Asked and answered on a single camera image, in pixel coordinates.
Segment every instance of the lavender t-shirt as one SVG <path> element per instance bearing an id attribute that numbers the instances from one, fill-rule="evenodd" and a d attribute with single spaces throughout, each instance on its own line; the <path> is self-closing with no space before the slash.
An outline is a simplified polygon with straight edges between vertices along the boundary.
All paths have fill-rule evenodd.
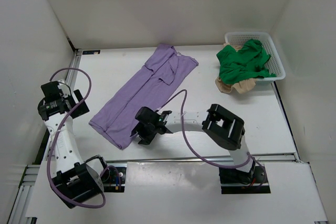
<path id="1" fill-rule="evenodd" d="M 91 119 L 89 124 L 119 149 L 130 145 L 139 109 L 161 107 L 198 65 L 174 47 L 160 44 L 142 68 Z"/>

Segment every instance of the green cloth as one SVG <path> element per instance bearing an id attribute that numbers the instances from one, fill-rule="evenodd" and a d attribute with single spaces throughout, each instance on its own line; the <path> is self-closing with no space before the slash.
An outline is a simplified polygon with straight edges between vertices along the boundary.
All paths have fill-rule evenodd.
<path id="1" fill-rule="evenodd" d="M 225 84 L 235 84 L 250 78 L 276 77 L 264 66 L 270 55 L 256 39 L 247 41 L 238 52 L 230 45 L 218 54 L 220 63 L 219 77 Z"/>

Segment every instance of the white plastic basket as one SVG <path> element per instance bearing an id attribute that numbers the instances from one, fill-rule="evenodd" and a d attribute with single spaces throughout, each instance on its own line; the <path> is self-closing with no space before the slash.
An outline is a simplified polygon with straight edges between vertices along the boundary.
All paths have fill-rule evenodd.
<path id="1" fill-rule="evenodd" d="M 272 83 L 276 80 L 285 78 L 286 73 L 278 55 L 277 49 L 274 46 L 271 36 L 268 33 L 260 31 L 235 31 L 225 34 L 225 41 L 231 45 L 243 46 L 246 41 L 250 39 L 258 39 L 263 44 L 264 49 L 271 55 L 265 67 L 270 73 L 275 73 L 276 77 L 260 78 L 257 79 L 259 84 Z"/>

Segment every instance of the purple cable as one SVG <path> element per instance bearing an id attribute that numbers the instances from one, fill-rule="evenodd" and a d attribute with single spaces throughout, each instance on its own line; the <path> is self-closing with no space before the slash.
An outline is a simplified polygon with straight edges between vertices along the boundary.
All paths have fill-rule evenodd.
<path id="1" fill-rule="evenodd" d="M 101 194 L 102 198 L 103 198 L 103 203 L 100 204 L 100 205 L 87 205 L 87 204 L 83 204 L 83 203 L 79 203 L 77 201 L 74 201 L 70 198 L 68 198 L 67 196 L 65 196 L 64 194 L 62 194 L 58 189 L 57 187 L 55 186 L 54 182 L 52 181 L 52 178 L 51 178 L 51 173 L 50 173 L 50 163 L 51 163 L 51 156 L 52 156 L 52 152 L 54 151 L 55 149 L 55 146 L 56 146 L 56 142 L 57 142 L 57 138 L 58 138 L 58 135 L 59 135 L 59 131 L 60 129 L 62 128 L 62 125 L 65 123 L 66 119 L 71 115 L 71 113 L 79 106 L 81 105 L 85 99 L 89 96 L 90 94 L 90 91 L 91 91 L 91 78 L 89 77 L 89 75 L 79 69 L 79 68 L 61 68 L 59 70 L 57 70 L 51 77 L 50 77 L 50 80 L 49 81 L 52 81 L 52 79 L 54 78 L 54 76 L 56 74 L 58 74 L 59 72 L 61 71 L 64 71 L 64 70 L 76 70 L 76 71 L 79 71 L 79 72 L 82 72 L 83 74 L 86 75 L 86 77 L 88 78 L 89 80 L 89 88 L 88 88 L 88 92 L 86 93 L 85 97 L 83 97 L 82 100 L 78 101 L 78 103 L 64 116 L 63 120 L 59 123 L 59 126 L 57 128 L 57 131 L 56 131 L 56 134 L 55 134 L 55 137 L 54 137 L 54 140 L 53 140 L 53 143 L 50 147 L 50 153 L 49 153 L 49 156 L 48 156 L 48 159 L 47 159 L 47 177 L 48 177 L 48 181 L 49 181 L 49 184 L 50 184 L 50 187 L 52 188 L 52 190 L 55 192 L 55 194 L 57 194 L 58 197 L 60 197 L 61 199 L 65 200 L 66 202 L 69 202 L 70 204 L 73 204 L 75 206 L 78 206 L 78 207 L 85 207 L 85 208 L 101 208 L 105 205 L 106 203 L 106 198 L 105 198 L 105 195 L 104 193 Z"/>
<path id="2" fill-rule="evenodd" d="M 259 161 L 257 161 L 257 160 L 251 155 L 250 152 L 248 152 L 247 155 L 248 155 L 250 158 L 252 158 L 253 161 L 256 162 L 256 164 L 258 164 L 258 165 L 261 167 L 262 171 L 264 172 L 264 180 L 259 184 L 259 186 L 256 187 L 256 190 L 258 190 L 258 189 L 259 189 L 259 188 L 266 182 L 266 180 L 267 180 L 266 169 L 265 169 L 265 167 L 264 167 Z"/>
<path id="3" fill-rule="evenodd" d="M 184 119 L 183 119 L 183 108 L 184 108 L 184 103 L 185 101 L 187 100 L 187 90 L 186 89 L 182 89 L 180 90 L 178 93 L 176 93 L 173 97 L 171 97 L 162 107 L 166 106 L 171 100 L 173 100 L 178 94 L 182 93 L 182 92 L 185 92 L 185 95 L 184 95 L 184 99 L 183 99 L 183 102 L 182 102 L 182 105 L 181 105 L 181 125 L 182 125 L 182 134 L 183 134 L 183 138 L 184 138 L 184 141 L 185 143 L 187 144 L 187 146 L 189 147 L 190 151 L 196 156 L 198 157 L 199 159 L 201 159 L 202 161 L 210 164 L 210 165 L 213 165 L 213 166 L 217 166 L 219 168 L 224 168 L 224 169 L 237 169 L 237 168 L 240 168 L 240 167 L 243 167 L 245 165 L 248 164 L 248 162 L 250 162 L 251 160 L 251 157 L 248 156 L 247 160 L 245 162 L 243 162 L 242 164 L 240 165 L 220 165 L 220 164 L 216 164 L 214 162 L 211 162 L 207 159 L 205 159 L 204 157 L 200 156 L 200 154 L 198 154 L 190 145 L 188 139 L 187 139 L 187 136 L 185 134 L 185 128 L 184 128 Z"/>
<path id="4" fill-rule="evenodd" d="M 119 171 L 118 171 L 118 169 L 117 169 L 115 166 L 113 166 L 113 165 L 109 165 L 109 166 L 107 166 L 107 167 L 100 173 L 100 177 L 102 177 L 102 176 L 104 175 L 104 173 L 105 173 L 107 170 L 109 170 L 110 168 L 113 168 L 114 171 L 116 172 L 116 174 L 117 174 L 117 178 L 118 178 L 118 182 L 119 182 L 119 186 L 120 186 L 120 189 L 119 189 L 119 190 L 121 190 L 121 178 L 120 178 L 120 176 L 119 176 Z"/>

